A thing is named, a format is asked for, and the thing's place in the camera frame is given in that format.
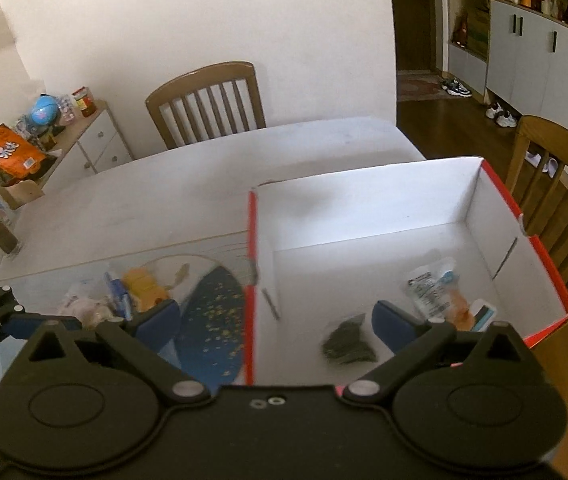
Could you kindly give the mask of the blue wafer packet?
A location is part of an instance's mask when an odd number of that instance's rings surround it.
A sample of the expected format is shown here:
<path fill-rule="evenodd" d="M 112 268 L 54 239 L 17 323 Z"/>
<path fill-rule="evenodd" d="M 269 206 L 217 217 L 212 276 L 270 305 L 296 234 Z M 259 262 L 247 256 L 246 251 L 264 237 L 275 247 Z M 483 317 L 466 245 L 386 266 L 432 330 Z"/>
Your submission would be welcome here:
<path fill-rule="evenodd" d="M 119 318 L 130 321 L 133 318 L 133 301 L 121 278 L 117 278 L 111 272 L 106 272 L 105 281 L 109 290 L 113 312 Z"/>

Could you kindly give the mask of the clear barcode snack packet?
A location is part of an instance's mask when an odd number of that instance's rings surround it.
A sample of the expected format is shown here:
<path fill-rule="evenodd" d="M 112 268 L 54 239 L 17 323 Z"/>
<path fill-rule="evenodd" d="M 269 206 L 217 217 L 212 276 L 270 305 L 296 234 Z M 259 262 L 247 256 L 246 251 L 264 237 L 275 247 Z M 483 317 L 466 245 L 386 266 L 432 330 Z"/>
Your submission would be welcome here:
<path fill-rule="evenodd" d="M 446 321 L 458 330 L 469 332 L 475 318 L 459 280 L 456 261 L 446 257 L 410 271 L 405 279 L 405 292 L 426 320 Z"/>

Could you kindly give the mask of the dark green snack packet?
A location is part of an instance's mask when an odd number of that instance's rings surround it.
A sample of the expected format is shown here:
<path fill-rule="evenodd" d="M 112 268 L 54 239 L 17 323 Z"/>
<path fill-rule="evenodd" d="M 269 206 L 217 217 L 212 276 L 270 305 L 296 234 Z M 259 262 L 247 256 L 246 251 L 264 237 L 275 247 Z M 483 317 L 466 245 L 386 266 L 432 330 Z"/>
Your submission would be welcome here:
<path fill-rule="evenodd" d="M 377 354 L 364 337 L 364 314 L 340 321 L 322 342 L 322 356 L 335 365 L 374 363 Z"/>

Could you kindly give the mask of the pink snack bag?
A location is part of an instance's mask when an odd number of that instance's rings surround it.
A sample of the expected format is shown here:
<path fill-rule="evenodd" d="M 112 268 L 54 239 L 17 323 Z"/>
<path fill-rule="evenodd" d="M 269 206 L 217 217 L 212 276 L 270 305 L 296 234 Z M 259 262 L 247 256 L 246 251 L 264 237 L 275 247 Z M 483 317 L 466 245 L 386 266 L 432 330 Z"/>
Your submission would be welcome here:
<path fill-rule="evenodd" d="M 101 322 L 114 318 L 107 300 L 94 299 L 81 284 L 73 284 L 57 308 L 59 315 L 72 316 L 84 328 L 93 330 Z"/>

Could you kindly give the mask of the white teal small packet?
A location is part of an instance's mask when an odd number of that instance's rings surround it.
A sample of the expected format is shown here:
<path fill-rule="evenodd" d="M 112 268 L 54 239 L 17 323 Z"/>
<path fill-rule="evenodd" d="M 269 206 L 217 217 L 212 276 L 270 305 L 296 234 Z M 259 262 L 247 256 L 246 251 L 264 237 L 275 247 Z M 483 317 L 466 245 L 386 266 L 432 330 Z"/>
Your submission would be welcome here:
<path fill-rule="evenodd" d="M 474 324 L 470 329 L 472 332 L 484 332 L 494 321 L 498 310 L 489 302 L 478 298 L 470 305 L 470 313 L 473 315 Z"/>

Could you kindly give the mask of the glass jar dark contents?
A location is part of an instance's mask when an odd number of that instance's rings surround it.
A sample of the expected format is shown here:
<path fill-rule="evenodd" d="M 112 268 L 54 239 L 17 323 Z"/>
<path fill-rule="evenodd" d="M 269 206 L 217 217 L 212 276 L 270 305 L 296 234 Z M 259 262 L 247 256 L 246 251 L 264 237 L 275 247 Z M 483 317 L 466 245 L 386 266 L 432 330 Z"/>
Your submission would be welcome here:
<path fill-rule="evenodd" d="M 0 249 L 6 255 L 14 255 L 20 250 L 20 242 L 7 224 L 8 217 L 0 208 Z"/>

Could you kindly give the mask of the red white cardboard box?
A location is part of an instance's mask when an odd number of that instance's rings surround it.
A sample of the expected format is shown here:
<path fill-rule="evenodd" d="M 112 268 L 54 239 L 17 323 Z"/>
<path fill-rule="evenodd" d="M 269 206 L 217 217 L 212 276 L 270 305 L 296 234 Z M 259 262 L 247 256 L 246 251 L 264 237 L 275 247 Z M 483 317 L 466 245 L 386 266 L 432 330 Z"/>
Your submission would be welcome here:
<path fill-rule="evenodd" d="M 380 300 L 413 312 L 412 271 L 453 264 L 465 299 L 484 300 L 527 344 L 568 320 L 568 290 L 485 159 L 459 157 L 268 183 L 249 195 L 246 367 L 259 386 L 342 386 L 324 339 Z"/>

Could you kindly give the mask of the orange chip bag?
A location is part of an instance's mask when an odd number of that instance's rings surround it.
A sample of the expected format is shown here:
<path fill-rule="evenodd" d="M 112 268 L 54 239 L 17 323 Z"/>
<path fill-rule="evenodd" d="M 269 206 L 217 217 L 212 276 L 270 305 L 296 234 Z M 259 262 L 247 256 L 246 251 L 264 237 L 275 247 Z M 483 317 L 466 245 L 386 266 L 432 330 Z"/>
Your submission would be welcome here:
<path fill-rule="evenodd" d="M 17 180 L 39 174 L 47 156 L 11 128 L 0 125 L 0 170 Z"/>

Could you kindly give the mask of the white drawer sideboard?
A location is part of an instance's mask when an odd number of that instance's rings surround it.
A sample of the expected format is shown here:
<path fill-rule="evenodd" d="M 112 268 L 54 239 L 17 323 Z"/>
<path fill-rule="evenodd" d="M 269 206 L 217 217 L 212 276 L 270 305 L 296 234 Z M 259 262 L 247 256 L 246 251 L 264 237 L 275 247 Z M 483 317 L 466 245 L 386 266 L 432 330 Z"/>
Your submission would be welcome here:
<path fill-rule="evenodd" d="M 97 110 L 90 117 L 80 117 L 57 136 L 55 159 L 38 186 L 45 194 L 63 188 L 131 162 L 132 151 L 122 136 L 105 101 L 96 102 Z"/>

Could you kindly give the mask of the blue globe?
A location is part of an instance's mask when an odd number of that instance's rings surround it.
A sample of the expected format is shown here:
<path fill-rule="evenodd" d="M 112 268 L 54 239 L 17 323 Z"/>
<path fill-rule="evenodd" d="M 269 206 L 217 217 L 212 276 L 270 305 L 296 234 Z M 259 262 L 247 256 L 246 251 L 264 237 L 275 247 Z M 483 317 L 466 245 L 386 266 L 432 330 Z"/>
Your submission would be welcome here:
<path fill-rule="evenodd" d="M 47 127 L 56 122 L 60 113 L 55 96 L 41 94 L 30 110 L 30 119 L 39 127 Z"/>

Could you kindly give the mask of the wooden chair right side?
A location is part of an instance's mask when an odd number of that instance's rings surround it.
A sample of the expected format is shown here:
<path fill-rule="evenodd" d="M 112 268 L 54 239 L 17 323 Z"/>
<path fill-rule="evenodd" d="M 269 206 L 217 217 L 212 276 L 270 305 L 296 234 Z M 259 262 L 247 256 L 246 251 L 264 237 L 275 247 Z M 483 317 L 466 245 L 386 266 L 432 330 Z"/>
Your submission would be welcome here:
<path fill-rule="evenodd" d="M 527 115 L 515 130 L 506 187 L 568 289 L 568 129 Z"/>

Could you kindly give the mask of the white sneakers pair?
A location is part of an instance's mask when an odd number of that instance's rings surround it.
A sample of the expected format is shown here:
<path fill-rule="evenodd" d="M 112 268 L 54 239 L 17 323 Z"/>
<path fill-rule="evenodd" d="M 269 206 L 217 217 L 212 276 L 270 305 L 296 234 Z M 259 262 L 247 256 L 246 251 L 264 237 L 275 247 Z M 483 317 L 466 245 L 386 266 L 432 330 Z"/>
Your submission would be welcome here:
<path fill-rule="evenodd" d="M 485 112 L 485 116 L 492 120 L 500 128 L 515 128 L 517 120 L 509 110 L 505 110 L 499 102 L 491 103 Z"/>

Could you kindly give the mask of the red lid jar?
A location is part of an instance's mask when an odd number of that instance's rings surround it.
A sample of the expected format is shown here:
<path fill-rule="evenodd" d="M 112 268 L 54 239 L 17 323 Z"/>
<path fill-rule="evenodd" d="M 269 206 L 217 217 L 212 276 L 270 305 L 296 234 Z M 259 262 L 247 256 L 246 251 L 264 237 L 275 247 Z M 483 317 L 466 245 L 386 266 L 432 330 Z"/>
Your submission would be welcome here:
<path fill-rule="evenodd" d="M 72 98 L 74 99 L 76 107 L 78 107 L 78 110 L 84 117 L 90 117 L 96 112 L 97 105 L 89 88 L 81 87 L 73 91 Z"/>

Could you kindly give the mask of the dark sneakers pair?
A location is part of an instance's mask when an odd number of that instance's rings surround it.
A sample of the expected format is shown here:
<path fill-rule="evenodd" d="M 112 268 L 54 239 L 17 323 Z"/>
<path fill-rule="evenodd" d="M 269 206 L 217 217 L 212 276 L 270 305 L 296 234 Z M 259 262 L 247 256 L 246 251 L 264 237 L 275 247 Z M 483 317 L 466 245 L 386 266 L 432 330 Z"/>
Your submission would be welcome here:
<path fill-rule="evenodd" d="M 455 77 L 447 78 L 441 81 L 441 88 L 448 93 L 449 96 L 457 96 L 458 98 L 471 98 L 473 92 L 466 88 L 459 79 Z"/>

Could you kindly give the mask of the wooden chair behind table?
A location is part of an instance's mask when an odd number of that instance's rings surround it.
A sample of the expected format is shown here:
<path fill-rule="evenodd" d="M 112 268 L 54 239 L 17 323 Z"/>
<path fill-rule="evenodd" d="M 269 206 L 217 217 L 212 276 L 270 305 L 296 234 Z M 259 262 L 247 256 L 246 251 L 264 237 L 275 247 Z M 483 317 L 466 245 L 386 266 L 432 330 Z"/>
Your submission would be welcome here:
<path fill-rule="evenodd" d="M 177 76 L 151 92 L 145 105 L 169 150 L 267 126 L 256 67 L 248 61 Z"/>

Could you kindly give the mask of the grey wall cabinet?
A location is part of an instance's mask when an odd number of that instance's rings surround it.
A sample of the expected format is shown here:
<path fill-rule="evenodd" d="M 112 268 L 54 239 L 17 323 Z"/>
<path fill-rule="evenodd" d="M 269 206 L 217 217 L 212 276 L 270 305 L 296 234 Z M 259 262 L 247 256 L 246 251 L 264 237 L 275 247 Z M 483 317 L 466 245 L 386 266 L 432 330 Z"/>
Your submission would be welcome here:
<path fill-rule="evenodd" d="M 568 129 L 568 26 L 515 4 L 491 0 L 488 54 L 449 46 L 448 72 L 517 113 Z"/>

